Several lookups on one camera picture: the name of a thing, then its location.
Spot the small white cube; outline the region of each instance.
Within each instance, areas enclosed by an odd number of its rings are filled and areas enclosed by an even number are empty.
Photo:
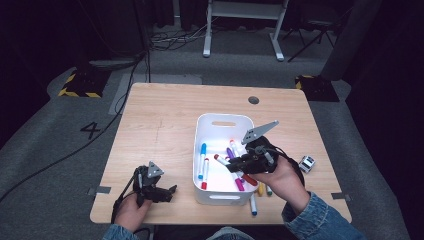
[[[308,173],[311,171],[314,164],[315,160],[313,158],[311,158],[310,156],[304,156],[302,158],[302,161],[300,161],[299,163],[299,168],[305,173]]]

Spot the red marker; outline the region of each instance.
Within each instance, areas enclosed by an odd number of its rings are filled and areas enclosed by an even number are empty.
[[[218,162],[220,162],[221,164],[223,164],[223,165],[230,164],[229,162],[225,161],[225,159],[223,159],[222,157],[220,157],[219,154],[215,154],[214,158]],[[249,175],[244,174],[244,172],[238,171],[238,172],[236,172],[236,174],[237,174],[237,176],[239,176],[239,177],[243,178],[244,180],[246,180],[246,182],[250,183],[252,186],[257,186],[258,185],[258,182],[255,179],[251,178]]]
[[[205,165],[203,166],[203,182],[202,189],[206,190],[208,185],[208,173],[209,173],[209,158],[205,158]]]

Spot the jacket sleeve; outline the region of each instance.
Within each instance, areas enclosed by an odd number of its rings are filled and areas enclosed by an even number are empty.
[[[139,240],[136,235],[127,229],[117,225],[110,225],[109,229],[103,236],[103,240]]]
[[[296,216],[292,207],[287,204],[282,216],[285,226],[299,239],[366,239],[336,209],[313,192],[301,214]]]

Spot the marker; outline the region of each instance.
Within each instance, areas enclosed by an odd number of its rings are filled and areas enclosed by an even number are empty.
[[[222,165],[230,164],[225,159],[223,159],[221,156],[219,156],[219,154],[215,154],[215,156],[213,156],[213,157],[215,158],[215,160],[217,160]],[[237,185],[237,188],[239,189],[239,191],[244,192],[243,183],[240,180],[240,178],[238,177],[238,174],[237,173],[231,173],[231,175],[233,176],[234,181],[236,182],[236,185]]]
[[[222,165],[228,165],[230,164],[229,162],[225,161],[225,159],[223,159],[221,156],[219,156],[219,154],[215,154],[214,158],[216,160],[218,160],[218,162],[220,162]],[[252,186],[257,186],[258,182],[251,178],[249,175],[244,174],[244,172],[242,171],[238,171],[236,172],[237,176],[243,178],[244,180],[246,180],[246,182],[250,183]]]
[[[272,195],[272,190],[268,185],[266,185],[266,194],[268,194],[268,196]]]
[[[205,160],[206,157],[206,144],[203,143],[202,144],[202,149],[200,150],[200,164],[199,164],[199,173],[197,175],[197,177],[199,179],[203,178],[203,162]]]
[[[264,194],[264,189],[265,185],[262,182],[259,182],[259,187],[258,187],[258,195],[259,197],[262,197],[262,195]]]
[[[244,192],[243,183],[241,182],[240,178],[235,173],[232,173],[231,175],[233,175],[234,181],[236,182],[239,191]]]
[[[254,194],[252,194],[252,196],[250,196],[250,209],[252,211],[253,216],[258,215],[258,209],[256,208],[256,200],[255,200]]]
[[[202,189],[206,190],[206,187],[208,185],[208,172],[209,172],[209,158],[205,158],[205,165],[203,169],[203,182],[202,182]]]
[[[227,162],[229,163],[229,160],[230,160],[230,157],[226,156],[226,157],[225,157],[225,161],[227,161]],[[238,172],[236,172],[236,175],[237,175],[237,177],[240,179],[241,183],[246,182],[246,180],[244,180],[244,179],[242,178],[242,176],[243,176],[243,172],[238,171]]]
[[[231,151],[231,149],[230,149],[230,148],[227,148],[227,154],[228,154],[228,157],[229,157],[230,159],[234,158],[233,151]]]
[[[236,143],[232,139],[230,140],[230,146],[231,146],[231,149],[233,150],[234,156],[240,157],[240,153],[237,151]]]

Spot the denim jacket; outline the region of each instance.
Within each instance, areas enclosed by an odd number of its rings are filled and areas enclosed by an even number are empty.
[[[296,216],[291,206],[286,204],[282,217],[285,226],[299,239],[366,239],[336,209],[326,204],[313,192],[301,214]],[[103,237],[103,240],[112,239],[138,240],[137,236],[116,224],[111,225]],[[208,238],[208,240],[229,239],[252,240],[247,234],[230,227],[222,228]]]

